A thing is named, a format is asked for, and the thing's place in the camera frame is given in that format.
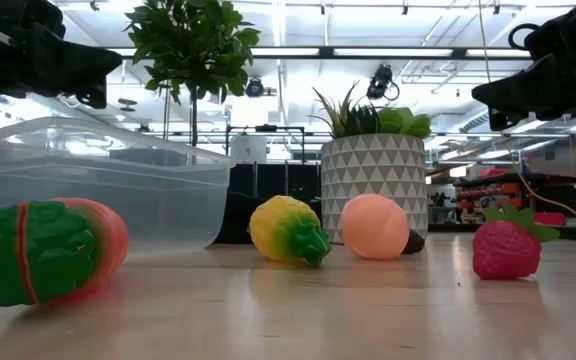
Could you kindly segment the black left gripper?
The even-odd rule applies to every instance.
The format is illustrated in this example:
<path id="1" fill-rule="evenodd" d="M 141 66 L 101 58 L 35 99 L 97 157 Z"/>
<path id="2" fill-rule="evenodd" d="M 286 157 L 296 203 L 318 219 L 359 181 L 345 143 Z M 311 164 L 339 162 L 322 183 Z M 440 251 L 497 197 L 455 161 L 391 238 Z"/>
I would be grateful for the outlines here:
<path id="1" fill-rule="evenodd" d="M 30 71 L 24 41 L 35 25 L 58 38 L 42 40 L 38 49 L 37 93 L 45 97 L 74 95 L 94 109 L 107 106 L 106 76 L 122 63 L 108 49 L 63 41 L 65 26 L 59 8 L 48 0 L 0 0 L 0 94 L 21 95 Z"/>

